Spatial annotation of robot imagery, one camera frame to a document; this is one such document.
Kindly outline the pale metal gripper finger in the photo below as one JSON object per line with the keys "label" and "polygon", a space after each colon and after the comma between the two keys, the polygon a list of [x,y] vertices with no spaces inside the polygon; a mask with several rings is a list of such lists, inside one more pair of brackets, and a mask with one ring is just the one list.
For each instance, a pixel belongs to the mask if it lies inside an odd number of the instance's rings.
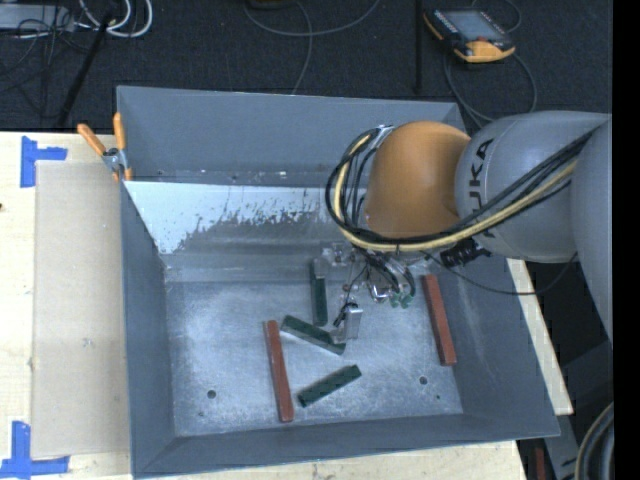
{"label": "pale metal gripper finger", "polygon": [[345,276],[350,267],[349,253],[344,245],[322,247],[311,261],[311,278],[329,280]]}
{"label": "pale metal gripper finger", "polygon": [[332,340],[344,344],[359,336],[363,310],[357,306],[344,306],[333,321]]}

